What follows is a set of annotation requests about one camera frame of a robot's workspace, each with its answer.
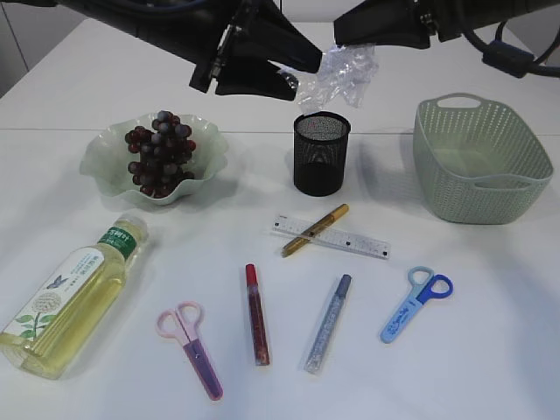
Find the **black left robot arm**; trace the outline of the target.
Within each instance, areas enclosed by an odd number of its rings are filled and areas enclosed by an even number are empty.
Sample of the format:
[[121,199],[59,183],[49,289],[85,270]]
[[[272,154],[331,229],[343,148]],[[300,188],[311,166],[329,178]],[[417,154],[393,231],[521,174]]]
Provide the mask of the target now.
[[293,101],[293,69],[314,74],[322,52],[272,1],[65,1],[64,6],[195,65],[189,85],[217,95]]

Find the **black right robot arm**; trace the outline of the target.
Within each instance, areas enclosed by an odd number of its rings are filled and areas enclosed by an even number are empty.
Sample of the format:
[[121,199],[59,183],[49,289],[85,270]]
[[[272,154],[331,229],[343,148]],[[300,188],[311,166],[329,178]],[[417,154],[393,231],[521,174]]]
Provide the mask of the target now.
[[558,5],[542,0],[372,0],[364,1],[335,19],[334,39],[339,46],[376,44],[419,50],[462,35],[457,8],[471,29],[493,25]]

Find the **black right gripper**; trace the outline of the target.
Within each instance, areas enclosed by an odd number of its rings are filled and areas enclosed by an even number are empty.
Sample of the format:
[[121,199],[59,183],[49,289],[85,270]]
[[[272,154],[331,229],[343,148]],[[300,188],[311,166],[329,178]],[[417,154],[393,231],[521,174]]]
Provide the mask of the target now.
[[459,38],[463,32],[455,1],[364,1],[333,22],[338,46],[430,47],[431,36],[440,42]]

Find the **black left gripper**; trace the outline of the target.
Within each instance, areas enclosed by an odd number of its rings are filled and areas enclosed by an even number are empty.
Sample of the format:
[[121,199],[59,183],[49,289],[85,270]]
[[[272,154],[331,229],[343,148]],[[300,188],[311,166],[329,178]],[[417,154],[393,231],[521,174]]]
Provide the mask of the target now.
[[201,25],[201,55],[190,86],[217,95],[256,95],[294,101],[298,78],[271,62],[315,74],[322,52],[274,1],[190,1]]

